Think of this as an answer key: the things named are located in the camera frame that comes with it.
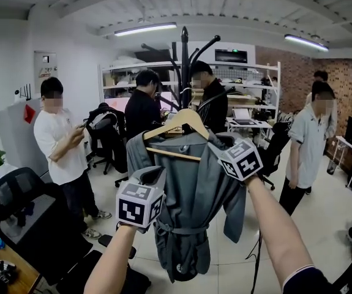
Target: ceiling light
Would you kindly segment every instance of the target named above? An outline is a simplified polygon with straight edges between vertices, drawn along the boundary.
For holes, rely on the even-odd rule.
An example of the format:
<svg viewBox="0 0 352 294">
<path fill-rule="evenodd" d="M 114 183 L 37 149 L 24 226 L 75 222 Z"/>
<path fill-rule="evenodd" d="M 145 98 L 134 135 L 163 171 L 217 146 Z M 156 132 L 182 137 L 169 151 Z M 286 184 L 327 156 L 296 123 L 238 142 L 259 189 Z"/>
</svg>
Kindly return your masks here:
<svg viewBox="0 0 352 294">
<path fill-rule="evenodd" d="M 122 31 L 115 31 L 114 34 L 116 36 L 125 36 L 125 35 L 137 34 L 139 32 L 158 31 L 159 29 L 169 29 L 169 28 L 176 28 L 176 27 L 177 27 L 176 23 L 153 24 L 153 25 L 140 26 L 136 28 L 123 29 Z"/>
<path fill-rule="evenodd" d="M 329 51 L 329 49 L 327 47 L 325 47 L 324 45 L 322 45 L 320 43 L 312 42 L 310 40 L 307 40 L 307 39 L 304 39 L 304 38 L 301 38 L 301 37 L 297 37 L 297 36 L 294 36 L 294 35 L 287 34 L 287 35 L 285 35 L 285 39 L 291 40 L 293 42 L 301 43 L 301 44 L 303 44 L 305 46 L 309 46 L 309 47 L 315 48 L 317 50 Z"/>
</svg>

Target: laptop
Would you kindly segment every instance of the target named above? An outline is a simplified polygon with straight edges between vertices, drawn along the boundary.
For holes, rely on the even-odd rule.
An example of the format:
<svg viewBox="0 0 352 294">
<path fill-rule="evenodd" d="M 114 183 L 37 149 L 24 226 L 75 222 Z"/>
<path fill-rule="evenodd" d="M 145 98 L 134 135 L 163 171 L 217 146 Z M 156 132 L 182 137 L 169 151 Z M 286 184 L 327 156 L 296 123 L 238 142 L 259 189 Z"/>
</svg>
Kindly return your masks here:
<svg viewBox="0 0 352 294">
<path fill-rule="evenodd" d="M 233 109 L 233 119 L 239 125 L 256 125 L 254 120 L 250 118 L 249 110 L 246 108 Z"/>
</svg>

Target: hand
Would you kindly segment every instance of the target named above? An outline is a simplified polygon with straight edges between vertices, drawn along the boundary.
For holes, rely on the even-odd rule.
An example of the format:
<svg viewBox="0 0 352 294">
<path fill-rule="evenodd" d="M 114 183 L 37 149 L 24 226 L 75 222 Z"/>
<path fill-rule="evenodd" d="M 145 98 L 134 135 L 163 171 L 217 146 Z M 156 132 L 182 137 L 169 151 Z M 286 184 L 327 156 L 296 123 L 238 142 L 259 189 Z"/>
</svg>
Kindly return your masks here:
<svg viewBox="0 0 352 294">
<path fill-rule="evenodd" d="M 288 183 L 288 187 L 291 189 L 295 189 L 298 185 L 298 176 L 297 177 L 292 177 L 290 182 Z"/>
</svg>

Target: red brick wall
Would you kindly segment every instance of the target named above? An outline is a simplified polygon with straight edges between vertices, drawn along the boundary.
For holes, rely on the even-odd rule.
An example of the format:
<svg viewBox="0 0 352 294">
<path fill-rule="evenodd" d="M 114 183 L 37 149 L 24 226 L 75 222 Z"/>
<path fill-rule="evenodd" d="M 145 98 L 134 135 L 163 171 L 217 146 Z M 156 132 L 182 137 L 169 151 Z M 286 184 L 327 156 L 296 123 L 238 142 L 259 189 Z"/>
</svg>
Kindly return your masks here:
<svg viewBox="0 0 352 294">
<path fill-rule="evenodd" d="M 338 126 L 336 135 L 344 136 L 347 119 L 352 116 L 352 60 L 350 59 L 311 59 L 287 51 L 256 46 L 256 63 L 277 65 L 281 62 L 281 85 L 283 97 L 280 109 L 291 112 L 302 109 L 313 83 L 316 70 L 328 72 L 328 83 L 333 88 L 338 103 Z M 333 154 L 334 147 L 329 141 L 328 152 Z M 346 161 L 349 167 L 351 160 Z"/>
</svg>

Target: office chair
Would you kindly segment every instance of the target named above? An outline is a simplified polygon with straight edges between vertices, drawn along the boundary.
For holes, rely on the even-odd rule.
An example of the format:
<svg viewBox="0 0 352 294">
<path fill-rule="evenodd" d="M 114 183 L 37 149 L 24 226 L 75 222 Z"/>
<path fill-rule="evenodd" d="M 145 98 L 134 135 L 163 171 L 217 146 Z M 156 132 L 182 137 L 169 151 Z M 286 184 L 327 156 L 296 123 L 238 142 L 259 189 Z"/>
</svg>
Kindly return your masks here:
<svg viewBox="0 0 352 294">
<path fill-rule="evenodd" d="M 124 114 L 111 107 L 101 107 L 101 105 L 90 112 L 86 128 L 91 136 L 91 149 L 94 154 L 103 157 L 102 160 L 93 163 L 96 168 L 97 164 L 106 162 L 103 174 L 108 174 L 109 166 L 112 165 L 120 172 L 127 172 L 127 150 L 125 148 L 125 128 Z M 127 180 L 128 177 L 118 179 L 114 182 L 116 187 L 120 186 L 121 181 Z"/>
<path fill-rule="evenodd" d="M 277 122 L 272 127 L 274 135 L 271 139 L 265 138 L 269 142 L 267 149 L 258 147 L 258 152 L 263 163 L 263 168 L 259 174 L 263 175 L 263 181 L 271 185 L 271 190 L 275 189 L 274 183 L 267 179 L 267 177 L 278 170 L 280 162 L 280 153 L 286 146 L 290 137 L 288 131 L 290 130 L 290 122 Z"/>
<path fill-rule="evenodd" d="M 60 294 L 83 293 L 101 253 L 75 230 L 62 190 L 21 168 L 0 179 L 0 238 Z M 145 293 L 149 279 L 131 268 L 123 294 Z"/>
</svg>

